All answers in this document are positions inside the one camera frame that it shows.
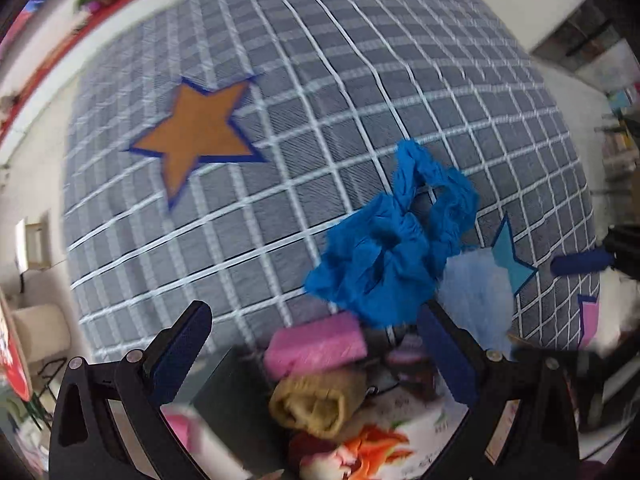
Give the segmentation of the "light blue fuzzy cloth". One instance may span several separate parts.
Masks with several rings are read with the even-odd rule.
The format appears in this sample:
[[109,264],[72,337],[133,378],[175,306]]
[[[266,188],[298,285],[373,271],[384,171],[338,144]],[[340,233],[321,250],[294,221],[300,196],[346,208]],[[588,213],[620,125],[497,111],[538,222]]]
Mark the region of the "light blue fuzzy cloth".
[[437,301],[458,327],[467,330],[484,350],[511,354],[514,296],[509,273],[496,263],[490,248],[447,259]]

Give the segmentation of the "bright blue cloth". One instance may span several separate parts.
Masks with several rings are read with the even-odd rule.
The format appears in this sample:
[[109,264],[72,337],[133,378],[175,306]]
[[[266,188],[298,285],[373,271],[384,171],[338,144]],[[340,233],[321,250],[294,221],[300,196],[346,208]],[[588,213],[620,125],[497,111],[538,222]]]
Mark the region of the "bright blue cloth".
[[392,190],[329,229],[304,283],[307,294],[373,328],[416,322],[447,259],[460,254],[480,203],[462,172],[413,140],[398,143],[396,159]]

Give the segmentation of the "pink fuzzy cloth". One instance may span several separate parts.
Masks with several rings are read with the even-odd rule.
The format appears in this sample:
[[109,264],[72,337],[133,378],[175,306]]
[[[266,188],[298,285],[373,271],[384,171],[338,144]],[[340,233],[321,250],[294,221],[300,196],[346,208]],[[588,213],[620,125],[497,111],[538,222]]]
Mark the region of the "pink fuzzy cloth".
[[170,404],[161,409],[170,429],[190,453],[204,450],[207,425],[190,406]]

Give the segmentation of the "grey storage box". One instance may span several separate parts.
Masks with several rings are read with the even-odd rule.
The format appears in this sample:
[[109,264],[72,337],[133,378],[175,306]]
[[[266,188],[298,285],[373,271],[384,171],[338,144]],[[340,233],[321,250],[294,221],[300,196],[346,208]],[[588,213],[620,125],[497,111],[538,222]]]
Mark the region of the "grey storage box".
[[288,435],[271,419],[265,383],[235,348],[192,366],[174,405],[193,408],[207,425],[204,450],[191,453],[209,479],[295,479]]

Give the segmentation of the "floral printed cloth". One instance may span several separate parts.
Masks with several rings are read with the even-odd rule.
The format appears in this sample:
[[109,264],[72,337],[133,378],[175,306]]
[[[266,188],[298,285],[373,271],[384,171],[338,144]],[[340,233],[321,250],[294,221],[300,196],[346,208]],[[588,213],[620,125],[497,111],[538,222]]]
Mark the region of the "floral printed cloth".
[[363,404],[331,440],[296,434],[290,466],[302,479],[417,479],[465,414],[450,394],[425,402],[395,388]]

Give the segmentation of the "pink sponge bar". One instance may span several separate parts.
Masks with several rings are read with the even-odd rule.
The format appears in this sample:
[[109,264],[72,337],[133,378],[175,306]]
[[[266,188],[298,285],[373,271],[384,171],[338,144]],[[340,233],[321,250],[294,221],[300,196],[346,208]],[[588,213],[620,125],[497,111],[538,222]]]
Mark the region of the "pink sponge bar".
[[275,380],[335,370],[368,355],[358,320],[349,312],[299,326],[280,328],[264,354],[264,367]]

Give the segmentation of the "tan knit sock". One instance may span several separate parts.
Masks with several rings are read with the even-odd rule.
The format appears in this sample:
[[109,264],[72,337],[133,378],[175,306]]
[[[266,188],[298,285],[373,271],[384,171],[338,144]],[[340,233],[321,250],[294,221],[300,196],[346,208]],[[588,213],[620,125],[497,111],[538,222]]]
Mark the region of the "tan knit sock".
[[290,376],[274,388],[269,413],[284,428],[329,440],[354,416],[367,390],[366,373],[352,368]]

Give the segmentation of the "grey checked rug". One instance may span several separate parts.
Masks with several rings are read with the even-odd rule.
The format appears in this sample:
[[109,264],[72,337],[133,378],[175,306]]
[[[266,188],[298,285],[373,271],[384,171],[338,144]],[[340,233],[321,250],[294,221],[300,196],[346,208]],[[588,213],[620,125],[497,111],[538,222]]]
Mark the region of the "grey checked rug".
[[[206,164],[169,205],[157,158],[130,151],[184,82],[248,79],[233,111],[261,162]],[[530,57],[480,0],[183,0],[110,42],[82,74],[67,137],[64,234],[79,325],[99,361],[145,347],[194,299],[208,350],[265,348],[331,314],[303,291],[326,231],[390,187],[400,140],[466,174],[466,244],[508,218],[536,266],[511,328],[578,345],[579,294],[551,259],[593,245],[587,181]]]

